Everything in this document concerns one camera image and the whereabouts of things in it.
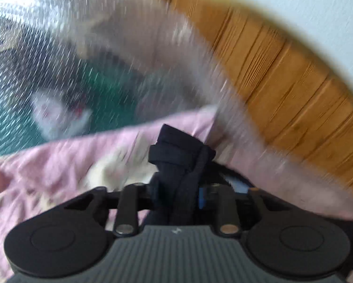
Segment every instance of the gray ribbed surface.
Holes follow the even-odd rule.
[[[117,240],[106,257],[84,273],[43,280],[17,274],[9,283],[287,283],[254,265],[240,244],[215,236],[207,226],[147,226]],[[313,281],[343,282],[337,277]]]

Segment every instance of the pink fabric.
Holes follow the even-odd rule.
[[[205,141],[214,118],[215,108],[209,107],[0,157],[0,281],[12,273],[3,249],[6,234],[19,222],[44,211],[45,203],[52,207],[77,196],[81,179],[102,156],[116,147],[131,147],[138,135],[155,143],[164,123]]]

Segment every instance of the metal screw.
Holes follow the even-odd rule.
[[[131,234],[134,231],[131,225],[118,225],[116,232],[121,235]]]
[[[236,225],[222,225],[220,231],[224,234],[236,234],[239,228]]]

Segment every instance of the transparent plastic sheet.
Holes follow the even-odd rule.
[[[0,155],[46,140],[36,92],[77,117],[91,110],[78,134],[216,104],[210,143],[232,150],[222,162],[302,208],[353,218],[339,183],[265,147],[208,46],[159,0],[0,0]]]

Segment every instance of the white logo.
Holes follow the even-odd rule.
[[[171,230],[174,234],[178,234],[179,232],[182,232],[182,229],[176,228],[175,230]]]

